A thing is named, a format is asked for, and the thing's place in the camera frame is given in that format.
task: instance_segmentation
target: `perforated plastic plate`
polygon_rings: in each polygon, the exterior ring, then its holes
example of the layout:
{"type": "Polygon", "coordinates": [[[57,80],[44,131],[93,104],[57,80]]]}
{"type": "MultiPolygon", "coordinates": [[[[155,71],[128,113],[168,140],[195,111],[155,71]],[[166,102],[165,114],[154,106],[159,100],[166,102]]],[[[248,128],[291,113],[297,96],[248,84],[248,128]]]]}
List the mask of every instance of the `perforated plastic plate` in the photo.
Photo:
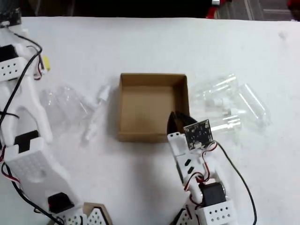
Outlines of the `perforated plastic plate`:
{"type": "Polygon", "coordinates": [[[87,225],[107,225],[100,209],[94,208],[88,217],[87,225]]]}
{"type": "Polygon", "coordinates": [[[26,59],[17,57],[0,63],[0,82],[19,77],[26,65],[26,59]]]}

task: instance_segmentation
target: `wire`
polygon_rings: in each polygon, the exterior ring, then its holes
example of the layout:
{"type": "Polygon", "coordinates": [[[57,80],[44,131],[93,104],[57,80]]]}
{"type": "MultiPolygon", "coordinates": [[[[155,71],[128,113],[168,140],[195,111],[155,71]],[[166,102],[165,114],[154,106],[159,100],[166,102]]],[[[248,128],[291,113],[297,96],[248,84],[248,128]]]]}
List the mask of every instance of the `wire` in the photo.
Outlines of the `wire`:
{"type": "Polygon", "coordinates": [[[6,148],[5,145],[3,147],[1,147],[0,163],[4,160],[5,148],[6,148]]]}
{"type": "MultiPolygon", "coordinates": [[[[37,49],[35,46],[33,46],[33,45],[28,45],[28,46],[26,46],[26,47],[27,47],[27,48],[29,48],[29,47],[34,48],[34,49],[36,50],[36,52],[38,52],[38,49],[37,49]]],[[[41,68],[44,69],[44,64],[43,64],[43,60],[42,60],[41,54],[38,55],[37,70],[38,70],[38,73],[39,73],[39,77],[34,77],[34,79],[35,79],[36,81],[40,80],[40,79],[42,78],[42,76],[43,76],[43,74],[42,74],[42,72],[41,72],[39,66],[41,66],[41,68]]]]}
{"type": "Polygon", "coordinates": [[[1,166],[1,173],[2,173],[7,179],[9,179],[9,180],[11,180],[11,181],[14,181],[14,182],[20,183],[20,181],[19,181],[17,178],[15,178],[15,177],[13,177],[13,176],[10,176],[10,175],[8,175],[7,173],[4,172],[4,166],[5,166],[5,165],[6,165],[5,163],[2,164],[2,166],[1,166]]]}
{"type": "Polygon", "coordinates": [[[20,87],[20,84],[21,84],[21,82],[22,82],[22,79],[24,78],[24,76],[25,76],[25,74],[26,74],[26,72],[27,72],[29,66],[32,64],[32,62],[34,61],[34,59],[35,59],[35,58],[42,52],[42,50],[43,50],[43,48],[42,48],[38,43],[36,43],[35,41],[30,40],[29,38],[23,37],[22,35],[16,34],[16,33],[14,33],[14,32],[12,32],[12,33],[13,33],[14,35],[16,35],[17,37],[21,38],[21,39],[27,40],[27,41],[29,41],[29,42],[35,44],[36,46],[39,47],[39,50],[37,51],[37,53],[35,53],[35,54],[31,57],[31,59],[30,59],[30,60],[28,61],[28,63],[26,64],[24,70],[22,71],[21,76],[20,76],[20,78],[19,78],[17,84],[15,85],[15,88],[14,88],[13,92],[11,93],[11,95],[10,95],[10,97],[9,97],[9,99],[8,99],[8,101],[7,101],[6,105],[5,105],[5,107],[4,107],[3,114],[1,115],[1,118],[0,118],[0,127],[1,127],[1,125],[2,125],[2,122],[3,122],[5,116],[6,116],[7,112],[8,112],[8,108],[9,108],[9,106],[10,106],[10,104],[11,104],[11,102],[12,102],[12,100],[13,100],[15,94],[16,94],[16,92],[18,91],[18,88],[20,87]]]}
{"type": "Polygon", "coordinates": [[[185,184],[185,186],[184,186],[184,188],[183,188],[184,191],[187,191],[187,190],[188,190],[189,183],[190,183],[191,179],[192,179],[195,175],[201,176],[202,179],[203,179],[203,177],[204,177],[203,174],[200,173],[200,172],[195,172],[195,173],[193,173],[193,174],[189,177],[187,183],[185,184]]]}
{"type": "Polygon", "coordinates": [[[16,118],[18,118],[18,119],[20,118],[18,115],[13,114],[13,113],[9,113],[9,112],[7,112],[6,115],[14,116],[14,117],[16,117],[16,118]]]}
{"type": "Polygon", "coordinates": [[[209,170],[209,168],[208,168],[208,166],[207,166],[207,163],[206,163],[206,161],[205,161],[204,155],[205,155],[207,152],[213,151],[214,149],[216,149],[217,146],[218,146],[218,144],[217,144],[215,141],[213,141],[212,143],[210,143],[210,144],[207,146],[206,150],[204,150],[204,151],[202,152],[202,154],[201,154],[202,159],[203,159],[203,161],[204,161],[204,166],[205,166],[206,172],[207,172],[207,178],[206,178],[205,180],[203,180],[202,182],[207,182],[207,181],[209,181],[209,179],[210,179],[210,170],[209,170]]]}
{"type": "MultiPolygon", "coordinates": [[[[5,164],[7,172],[9,174],[9,176],[12,176],[12,173],[10,171],[10,168],[8,167],[7,164],[5,164]]],[[[23,193],[23,191],[17,187],[17,185],[15,184],[14,181],[12,181],[12,184],[15,188],[15,190],[17,191],[17,193],[19,194],[19,196],[25,201],[27,202],[29,205],[31,205],[32,207],[34,207],[35,211],[40,211],[42,214],[44,214],[45,216],[47,216],[48,218],[50,218],[51,220],[53,220],[55,223],[57,223],[58,225],[64,225],[64,222],[60,222],[63,221],[60,217],[55,218],[53,215],[51,215],[50,213],[46,212],[45,210],[43,210],[41,207],[39,207],[38,205],[36,205],[35,203],[33,203],[32,201],[30,201],[23,193]]]]}
{"type": "Polygon", "coordinates": [[[234,170],[236,171],[236,173],[238,174],[238,176],[240,177],[240,179],[242,180],[242,182],[244,183],[244,185],[245,185],[245,187],[247,189],[247,192],[249,194],[249,197],[250,197],[250,200],[251,200],[251,204],[252,204],[252,207],[253,207],[253,213],[254,213],[254,222],[253,222],[253,225],[255,225],[256,222],[257,222],[257,213],[256,213],[256,207],[255,207],[254,200],[253,200],[252,194],[250,192],[250,189],[249,189],[247,183],[245,182],[243,176],[239,172],[239,170],[235,167],[235,165],[233,164],[233,162],[231,161],[231,159],[228,157],[228,155],[227,155],[226,151],[224,150],[224,148],[220,145],[219,142],[217,142],[217,141],[215,141],[215,142],[220,147],[220,149],[223,151],[225,157],[227,158],[227,160],[229,161],[229,163],[231,164],[231,166],[234,168],[234,170]]]}
{"type": "Polygon", "coordinates": [[[207,181],[210,179],[210,170],[209,170],[209,168],[208,168],[208,166],[207,166],[207,163],[206,163],[206,161],[205,161],[205,159],[204,159],[204,154],[206,154],[206,153],[209,152],[209,151],[213,151],[214,149],[216,149],[216,147],[217,147],[217,143],[216,143],[216,142],[212,142],[212,143],[210,143],[210,144],[205,148],[205,150],[202,152],[202,158],[203,158],[204,165],[205,165],[205,168],[206,168],[206,171],[207,171],[207,174],[208,174],[207,178],[204,179],[204,175],[203,175],[202,173],[200,173],[200,172],[195,172],[195,173],[193,173],[193,174],[190,176],[190,178],[188,179],[187,183],[185,184],[185,186],[184,186],[184,191],[187,191],[187,190],[188,190],[189,183],[190,183],[191,179],[192,179],[195,175],[198,175],[198,176],[196,177],[196,181],[197,181],[198,183],[207,182],[207,181]]]}

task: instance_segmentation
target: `black circuit board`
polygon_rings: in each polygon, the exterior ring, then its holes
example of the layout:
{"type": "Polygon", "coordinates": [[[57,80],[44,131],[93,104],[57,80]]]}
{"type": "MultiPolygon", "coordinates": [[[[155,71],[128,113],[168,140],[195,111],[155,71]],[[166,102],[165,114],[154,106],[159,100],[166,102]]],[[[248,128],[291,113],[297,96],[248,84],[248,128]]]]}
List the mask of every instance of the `black circuit board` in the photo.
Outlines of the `black circuit board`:
{"type": "Polygon", "coordinates": [[[204,147],[213,140],[209,120],[188,125],[183,129],[190,150],[196,147],[204,147]]]}
{"type": "Polygon", "coordinates": [[[20,8],[15,8],[6,12],[0,12],[0,28],[16,26],[20,25],[21,23],[20,8]]]}

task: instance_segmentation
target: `white surface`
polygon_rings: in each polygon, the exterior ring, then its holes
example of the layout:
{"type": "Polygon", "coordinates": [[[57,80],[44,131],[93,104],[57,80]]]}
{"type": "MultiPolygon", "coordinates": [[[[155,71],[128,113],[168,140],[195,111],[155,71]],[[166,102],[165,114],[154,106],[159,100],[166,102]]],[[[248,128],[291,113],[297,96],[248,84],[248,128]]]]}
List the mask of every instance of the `white surface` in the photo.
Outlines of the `white surface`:
{"type": "MultiPolygon", "coordinates": [[[[121,72],[185,73],[201,82],[235,73],[251,84],[271,112],[263,133],[242,129],[218,139],[246,179],[258,225],[298,225],[300,151],[300,23],[202,19],[24,18],[45,50],[50,73],[40,89],[61,79],[87,95],[104,81],[117,87],[121,72]]],[[[53,153],[87,202],[103,203],[115,225],[166,225],[187,198],[167,143],[120,143],[115,139],[117,94],[98,139],[79,146],[81,132],[64,135],[53,153]]],[[[221,150],[239,224],[253,222],[246,189],[221,150]]],[[[0,218],[7,224],[45,224],[11,184],[0,178],[0,218]]]]}

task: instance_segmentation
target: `cardboard box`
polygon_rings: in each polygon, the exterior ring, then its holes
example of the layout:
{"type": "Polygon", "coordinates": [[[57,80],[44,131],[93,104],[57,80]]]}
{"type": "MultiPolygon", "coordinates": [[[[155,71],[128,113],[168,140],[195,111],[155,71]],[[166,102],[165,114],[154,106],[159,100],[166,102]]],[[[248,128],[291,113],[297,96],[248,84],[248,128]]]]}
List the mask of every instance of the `cardboard box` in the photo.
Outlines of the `cardboard box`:
{"type": "Polygon", "coordinates": [[[189,115],[184,74],[121,74],[118,139],[165,142],[171,111],[189,115]]]}

